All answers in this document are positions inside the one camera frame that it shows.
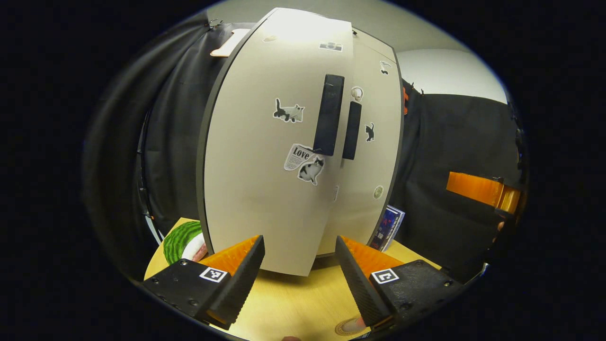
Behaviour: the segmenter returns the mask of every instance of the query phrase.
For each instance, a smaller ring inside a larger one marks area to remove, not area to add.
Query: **sticker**
[[[339,185],[335,186],[335,191],[333,193],[333,202],[337,201],[338,195],[339,195]]]
[[[360,103],[362,101],[362,97],[364,97],[364,91],[361,87],[354,86],[351,88],[351,97],[353,97],[356,102]]]
[[[320,43],[320,49],[324,49],[324,50],[331,50],[331,51],[343,51],[343,45],[342,44],[338,44],[336,42],[321,42]]]
[[[393,272],[392,269],[385,269],[381,271],[372,272],[371,275],[375,278],[378,284],[383,284],[395,280],[399,280],[400,277]]]
[[[324,159],[316,156],[313,162],[304,163],[299,169],[297,177],[305,182],[311,182],[314,186],[318,185],[318,175],[324,168]]]
[[[383,186],[377,186],[373,192],[373,198],[378,199],[383,195]]]
[[[276,35],[270,35],[270,36],[266,36],[263,41],[264,42],[272,42],[275,41],[278,38],[278,36]]]
[[[277,118],[284,122],[303,122],[303,110],[305,107],[295,104],[294,107],[282,107],[280,99],[276,98],[276,111],[273,113],[273,118]]]
[[[381,65],[381,73],[384,75],[389,75],[389,72],[385,70],[385,67],[391,67],[391,64],[386,61],[380,61],[379,64]]]
[[[364,125],[365,131],[368,134],[368,137],[366,138],[366,142],[372,142],[375,140],[375,124],[374,123],[370,123],[370,127],[367,126],[366,124]]]
[[[284,169],[294,171],[299,166],[309,160],[314,155],[313,149],[302,144],[294,143],[288,152],[286,161],[284,161]]]
[[[223,280],[225,275],[227,275],[227,271],[208,267],[203,273],[200,274],[200,278],[219,283]]]

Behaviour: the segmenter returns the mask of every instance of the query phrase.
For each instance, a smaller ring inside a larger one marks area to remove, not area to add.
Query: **white cabinet door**
[[[393,49],[356,30],[352,115],[359,114],[355,143],[348,135],[335,201],[318,254],[335,251],[337,235],[367,244],[388,202],[403,127],[402,87]],[[356,117],[350,117],[350,124]]]
[[[352,40],[349,22],[280,8],[235,56],[198,151],[214,252],[262,234],[261,269],[308,275],[339,178]],[[320,142],[317,153],[304,148]],[[288,162],[291,152],[303,160]]]

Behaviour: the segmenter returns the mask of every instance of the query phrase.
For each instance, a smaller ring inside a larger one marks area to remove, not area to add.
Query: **white wall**
[[[349,21],[396,51],[451,49],[469,51],[433,24],[401,7],[380,0],[227,0],[208,9],[209,19],[257,22],[275,7],[295,8]]]
[[[424,93],[451,93],[507,103],[497,76],[472,53],[420,49],[396,54],[402,78]]]

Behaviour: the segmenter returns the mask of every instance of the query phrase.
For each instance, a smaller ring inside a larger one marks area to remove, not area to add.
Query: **blue book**
[[[370,243],[370,247],[381,252],[386,251],[391,244],[393,237],[398,233],[404,215],[405,213],[399,209],[387,205],[387,209],[383,214],[383,220],[381,220],[379,229],[375,233],[373,241]]]

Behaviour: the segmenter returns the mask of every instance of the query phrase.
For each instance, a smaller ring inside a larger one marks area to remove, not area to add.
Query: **newspaper sticker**
[[[324,159],[316,156],[313,158],[313,162],[303,164],[299,169],[299,175],[297,177],[305,182],[311,182],[314,186],[318,185],[318,175],[324,168]]]
[[[313,149],[302,144],[295,143],[290,148],[286,161],[284,161],[284,169],[286,171],[294,171],[309,160],[314,155]]]

